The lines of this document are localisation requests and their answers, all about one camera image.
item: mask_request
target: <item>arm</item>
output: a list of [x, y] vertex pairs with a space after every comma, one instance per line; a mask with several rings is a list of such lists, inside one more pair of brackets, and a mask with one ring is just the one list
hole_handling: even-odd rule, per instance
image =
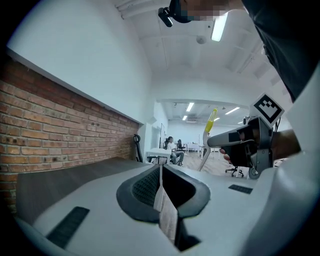
[[292, 129], [275, 132], [271, 149], [274, 160], [287, 158], [301, 150], [297, 137]]

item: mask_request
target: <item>sleeve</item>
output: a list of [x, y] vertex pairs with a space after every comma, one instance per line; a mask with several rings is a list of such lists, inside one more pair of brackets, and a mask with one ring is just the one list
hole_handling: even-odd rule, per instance
[[317, 40], [309, 34], [313, 26], [316, 29], [319, 24], [317, 15], [306, 13], [303, 6], [289, 0], [242, 2], [262, 39], [270, 63], [295, 101], [320, 58]]

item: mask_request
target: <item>smoke detector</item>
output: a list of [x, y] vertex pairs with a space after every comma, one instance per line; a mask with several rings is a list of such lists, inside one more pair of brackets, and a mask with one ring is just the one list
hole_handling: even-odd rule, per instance
[[197, 35], [196, 36], [196, 42], [199, 45], [204, 45], [207, 42], [207, 38], [205, 36], [203, 36], [203, 35]]

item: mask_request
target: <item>wheel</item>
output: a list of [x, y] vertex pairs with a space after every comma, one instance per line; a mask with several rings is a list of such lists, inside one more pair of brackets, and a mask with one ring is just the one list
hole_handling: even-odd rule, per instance
[[255, 168], [249, 168], [249, 177], [251, 180], [257, 180], [260, 177], [260, 174], [261, 173], [257, 172]]

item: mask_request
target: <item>person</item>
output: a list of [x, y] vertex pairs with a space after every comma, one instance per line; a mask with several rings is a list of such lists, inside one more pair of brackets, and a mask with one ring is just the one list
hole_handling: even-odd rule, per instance
[[171, 136], [168, 137], [168, 145], [166, 146], [166, 149], [167, 150], [171, 150], [172, 153], [171, 153], [171, 156], [172, 156], [172, 163], [174, 165], [178, 164], [179, 166], [182, 166], [182, 162], [184, 160], [184, 157], [185, 157], [185, 153], [183, 151], [178, 151], [177, 152], [177, 146], [176, 144], [173, 143], [174, 141], [174, 138], [172, 138]]
[[[171, 0], [170, 6], [174, 19], [182, 23], [209, 20], [232, 10], [247, 11], [263, 42], [265, 54], [292, 102], [303, 91], [319, 62], [318, 41], [310, 35], [319, 29], [315, 8], [308, 8], [308, 19], [298, 18], [297, 21], [303, 4], [289, 0]], [[258, 144], [259, 130], [254, 130], [253, 134]], [[300, 146], [294, 131], [275, 132], [271, 150], [275, 160], [298, 153]], [[230, 161], [223, 149], [220, 152]]]

